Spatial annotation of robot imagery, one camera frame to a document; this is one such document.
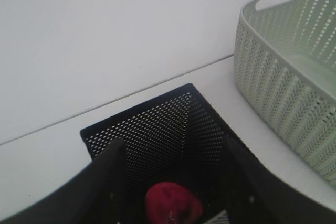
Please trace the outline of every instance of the black mesh basket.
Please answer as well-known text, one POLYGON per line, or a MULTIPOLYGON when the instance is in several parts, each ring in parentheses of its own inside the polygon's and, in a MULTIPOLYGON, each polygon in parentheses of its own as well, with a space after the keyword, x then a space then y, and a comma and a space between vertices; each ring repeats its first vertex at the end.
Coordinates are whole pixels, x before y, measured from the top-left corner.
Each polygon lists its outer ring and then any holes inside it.
POLYGON ((145 193, 162 181, 198 196, 198 223, 336 223, 333 211, 267 171, 192 84, 80 135, 92 163, 4 223, 147 223, 145 193))
POLYGON ((218 176, 223 139, 233 132, 192 84, 137 105, 80 131, 92 158, 114 139, 127 150, 127 185, 174 162, 218 176))

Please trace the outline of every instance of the black metal mesh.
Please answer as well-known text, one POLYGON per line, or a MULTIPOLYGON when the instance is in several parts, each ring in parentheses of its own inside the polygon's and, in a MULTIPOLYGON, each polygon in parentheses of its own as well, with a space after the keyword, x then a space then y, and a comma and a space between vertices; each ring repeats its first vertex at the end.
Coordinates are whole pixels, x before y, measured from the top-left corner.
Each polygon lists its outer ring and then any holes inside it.
POLYGON ((127 144, 127 184, 134 185, 179 158, 199 169, 218 170, 228 131, 191 84, 144 102, 81 131, 92 158, 116 137, 127 144))

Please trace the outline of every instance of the white table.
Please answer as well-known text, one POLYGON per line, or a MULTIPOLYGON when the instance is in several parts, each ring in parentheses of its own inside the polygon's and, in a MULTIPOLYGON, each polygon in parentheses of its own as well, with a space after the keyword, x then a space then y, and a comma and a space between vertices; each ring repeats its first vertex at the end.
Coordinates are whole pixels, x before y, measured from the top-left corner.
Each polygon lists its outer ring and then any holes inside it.
POLYGON ((230 57, 1 146, 0 219, 47 196, 90 163, 81 129, 189 82, 271 172, 336 211, 336 191, 274 134, 237 91, 230 57))
POLYGON ((248 0, 0 0, 0 143, 233 53, 248 0))

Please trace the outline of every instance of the woven plastic basket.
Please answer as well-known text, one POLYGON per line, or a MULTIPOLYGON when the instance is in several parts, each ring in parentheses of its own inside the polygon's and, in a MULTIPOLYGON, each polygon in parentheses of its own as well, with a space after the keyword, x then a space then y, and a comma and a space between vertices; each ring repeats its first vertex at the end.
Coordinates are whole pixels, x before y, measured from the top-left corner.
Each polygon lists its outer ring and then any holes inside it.
POLYGON ((336 0, 289 0, 240 13, 239 91, 308 164, 336 186, 336 0))

